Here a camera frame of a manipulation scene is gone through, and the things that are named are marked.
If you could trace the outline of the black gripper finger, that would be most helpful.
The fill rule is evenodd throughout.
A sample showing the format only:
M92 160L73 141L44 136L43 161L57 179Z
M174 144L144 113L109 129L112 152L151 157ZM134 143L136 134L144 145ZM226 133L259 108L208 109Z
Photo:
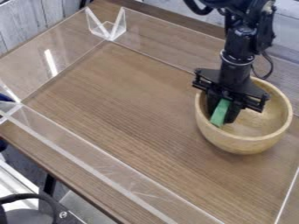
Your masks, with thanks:
M212 93L207 94L207 110L208 115L212 116L215 108L218 107L220 103L220 96Z
M228 106L228 111L227 111L227 114L226 114L224 123L234 123L235 122L242 109L243 109L243 103L239 102L239 101L234 101Z

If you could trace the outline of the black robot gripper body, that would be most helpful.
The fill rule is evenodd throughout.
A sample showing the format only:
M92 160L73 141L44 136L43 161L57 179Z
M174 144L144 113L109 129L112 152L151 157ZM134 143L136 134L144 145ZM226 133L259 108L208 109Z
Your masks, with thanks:
M206 95L212 93L232 102L242 102L243 109L263 111L270 94L254 83L252 78L236 79L231 84L227 84L220 78L220 70L196 68L194 73L192 86L203 90Z

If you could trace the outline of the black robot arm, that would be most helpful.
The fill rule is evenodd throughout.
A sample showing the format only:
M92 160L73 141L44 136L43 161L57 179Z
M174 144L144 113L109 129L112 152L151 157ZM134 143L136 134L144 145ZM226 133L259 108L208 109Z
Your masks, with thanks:
M220 127L234 123L239 112L262 112L270 94L252 81L254 61L267 56L272 45L276 0L183 0L198 15L216 11L224 17L226 44L220 68L194 70L192 86L206 93L210 122Z

